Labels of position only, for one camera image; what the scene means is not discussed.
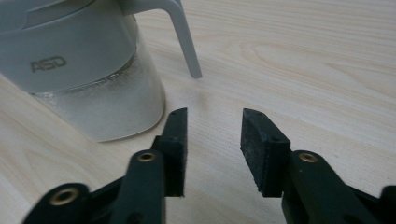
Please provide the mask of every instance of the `kettle handle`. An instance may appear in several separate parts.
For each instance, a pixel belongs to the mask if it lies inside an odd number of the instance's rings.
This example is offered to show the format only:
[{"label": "kettle handle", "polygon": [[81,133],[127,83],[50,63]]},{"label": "kettle handle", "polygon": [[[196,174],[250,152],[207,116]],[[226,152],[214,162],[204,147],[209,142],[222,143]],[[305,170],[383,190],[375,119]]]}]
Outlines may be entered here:
[{"label": "kettle handle", "polygon": [[136,14],[157,8],[165,10],[174,24],[191,76],[193,78],[202,77],[201,67],[180,0],[119,0],[119,2],[125,14]]}]

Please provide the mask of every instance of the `translucent kettle body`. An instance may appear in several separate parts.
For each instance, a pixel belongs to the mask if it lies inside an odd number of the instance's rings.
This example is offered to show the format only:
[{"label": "translucent kettle body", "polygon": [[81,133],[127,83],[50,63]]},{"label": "translucent kettle body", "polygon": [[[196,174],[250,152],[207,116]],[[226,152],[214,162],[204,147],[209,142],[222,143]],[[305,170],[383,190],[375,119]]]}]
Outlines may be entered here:
[{"label": "translucent kettle body", "polygon": [[162,83],[130,14],[166,10],[191,76],[202,76],[178,1],[33,2],[12,8],[25,23],[0,22],[0,73],[94,141],[141,133],[164,110]]}]

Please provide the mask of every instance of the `light wood grain surface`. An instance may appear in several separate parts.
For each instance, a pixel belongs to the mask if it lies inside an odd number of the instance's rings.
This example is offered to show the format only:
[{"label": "light wood grain surface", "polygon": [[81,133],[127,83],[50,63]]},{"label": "light wood grain surface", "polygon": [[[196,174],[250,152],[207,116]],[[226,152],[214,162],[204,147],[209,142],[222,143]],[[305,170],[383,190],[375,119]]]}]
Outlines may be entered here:
[{"label": "light wood grain surface", "polygon": [[[183,0],[204,77],[189,77],[165,12],[136,15],[166,91],[189,109],[186,197],[168,223],[285,223],[240,151],[242,109],[260,110],[291,149],[323,156],[355,188],[396,184],[394,0]],[[20,223],[48,190],[98,189],[150,147],[148,132],[94,143],[0,77],[0,222]]]}]

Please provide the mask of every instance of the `kettle logo text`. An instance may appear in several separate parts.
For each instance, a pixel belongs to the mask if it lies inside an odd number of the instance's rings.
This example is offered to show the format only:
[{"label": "kettle logo text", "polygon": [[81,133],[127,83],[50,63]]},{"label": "kettle logo text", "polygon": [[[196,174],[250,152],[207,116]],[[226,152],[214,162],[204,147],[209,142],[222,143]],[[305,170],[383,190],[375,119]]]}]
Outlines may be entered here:
[{"label": "kettle logo text", "polygon": [[54,56],[48,59],[42,59],[36,62],[30,62],[32,72],[47,71],[67,65],[66,60],[61,56]]}]

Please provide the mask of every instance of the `wooden table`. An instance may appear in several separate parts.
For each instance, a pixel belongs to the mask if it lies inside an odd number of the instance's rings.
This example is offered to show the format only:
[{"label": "wooden table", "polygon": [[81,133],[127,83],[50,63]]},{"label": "wooden table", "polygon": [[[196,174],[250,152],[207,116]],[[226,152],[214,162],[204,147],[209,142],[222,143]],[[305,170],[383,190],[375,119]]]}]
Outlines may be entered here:
[{"label": "wooden table", "polygon": [[[240,151],[242,109],[267,114],[348,185],[378,196],[396,183],[396,2],[183,0],[204,77],[192,79],[163,11],[136,15],[166,90],[189,109],[186,197],[168,223],[285,223]],[[0,220],[20,223],[49,189],[98,189],[150,147],[165,119],[94,143],[0,78]]]}]

